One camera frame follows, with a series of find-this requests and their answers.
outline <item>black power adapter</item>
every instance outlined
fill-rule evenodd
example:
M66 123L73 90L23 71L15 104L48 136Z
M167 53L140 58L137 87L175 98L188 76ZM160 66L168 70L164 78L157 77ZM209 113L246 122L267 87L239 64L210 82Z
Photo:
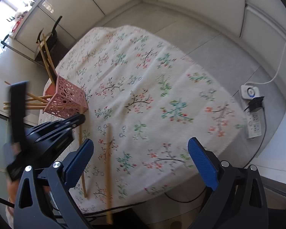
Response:
M258 110L264 107L263 100L264 100L264 96L253 98L248 103L248 107L245 110L249 109L250 112L257 112Z

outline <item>floor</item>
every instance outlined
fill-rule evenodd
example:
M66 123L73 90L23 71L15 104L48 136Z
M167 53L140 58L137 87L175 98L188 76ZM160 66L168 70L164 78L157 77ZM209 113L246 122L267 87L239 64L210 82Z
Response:
M265 82L271 78L242 48L211 27L176 11L140 3L111 21L105 27L133 25L144 28L179 47L204 67L241 104L239 88L247 81ZM274 83L260 86L267 118L267 133L261 150L267 145L286 111L286 101ZM243 167L254 155L261 137L247 139L245 130L219 156L235 167ZM189 201L204 189L199 175L169 191L180 201ZM203 195L190 203L177 203L164 194L134 208L150 228L169 228L171 222L182 221L187 228L200 210Z

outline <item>floral tablecloth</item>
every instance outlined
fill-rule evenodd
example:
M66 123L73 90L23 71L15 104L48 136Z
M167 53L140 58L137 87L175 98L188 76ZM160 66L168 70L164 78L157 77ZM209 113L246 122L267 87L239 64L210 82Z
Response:
M85 169L89 198L81 181L70 189L83 213L106 209L106 144L117 207L148 200L196 175L187 151L191 137L218 156L243 126L242 110L212 76L177 47L137 27L93 28L56 71L85 91L89 106L82 131L95 146ZM57 119L40 113L39 123ZM78 135L76 128L58 160L77 150Z

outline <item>chopstick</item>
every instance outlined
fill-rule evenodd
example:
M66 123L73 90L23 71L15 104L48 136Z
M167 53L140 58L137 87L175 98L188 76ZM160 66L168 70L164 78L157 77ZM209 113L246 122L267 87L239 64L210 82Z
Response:
M33 95L33 94L29 93L29 92L26 92L26 94L27 94L28 96L34 98L34 99L37 100L37 101L44 102L44 103L48 103L48 102L49 102L49 101L44 100L44 99L42 99L42 98L39 98L38 96L35 96L35 95Z
M110 142L112 139L111 124L107 124L107 151L106 151L106 197L107 209L111 208L111 170L110 170ZM111 210L106 212L106 222L109 225L113 224Z
M83 107L81 106L80 107L80 114L83 113ZM82 124L79 125L79 130L80 130L80 133L79 133L79 146L82 145L83 143L83 133L82 133ZM84 197L87 198L87 191L86 191L86 184L85 184L85 175L84 175L84 172L82 173L82 186L83 186L83 193L84 193Z
M39 98L42 98L42 99L47 99L47 98L52 98L53 95L44 95L44 96L39 96ZM30 101L36 101L34 98L28 98L28 99L25 99L26 102L30 102ZM5 105L9 105L11 104L11 102L3 102L3 104Z
M44 95L44 96L39 96L39 98L42 98L42 99L47 99L47 98L52 98L53 95ZM34 101L35 99L34 98L28 98L26 99L26 102L30 102L30 101Z
M37 110L37 109L45 109L45 106L26 106L26 110ZM57 109L63 109L63 106L58 106ZM4 106L3 110L11 109L11 106Z
M49 75L49 78L51 79L52 84L55 86L54 79L53 79L53 77L52 77L52 75L51 75L51 72L50 72L50 70L49 70L49 66L48 66L48 64L47 64L47 61L46 61L46 59L45 59L45 57L44 57L42 48L41 48L41 46L40 46L40 41L38 40L37 42L38 42L38 47L39 47L39 50L40 50L40 54L41 54L41 57L42 57L44 66L46 67L47 73L48 73L48 75Z
M47 103L33 103L33 102L26 102L26 106L43 106L43 107L46 107L47 106Z
M44 33L42 34L42 38L43 38L43 42L44 42L44 48L46 49L48 61L49 61L50 65L51 65L55 75L57 76L57 73L56 73L56 70L55 70L55 67L54 67L54 64L53 64L50 52L49 52L49 48L47 47L46 37L44 36Z

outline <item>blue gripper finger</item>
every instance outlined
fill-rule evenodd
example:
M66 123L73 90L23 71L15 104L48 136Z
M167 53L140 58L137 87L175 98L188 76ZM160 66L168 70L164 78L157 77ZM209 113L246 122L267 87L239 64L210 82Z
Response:
M188 153L194 161L206 186L213 189L217 188L217 171L206 155L206 151L196 138L188 141Z
M70 152L63 160L63 180L66 189L76 186L94 151L92 140L86 139L77 151Z

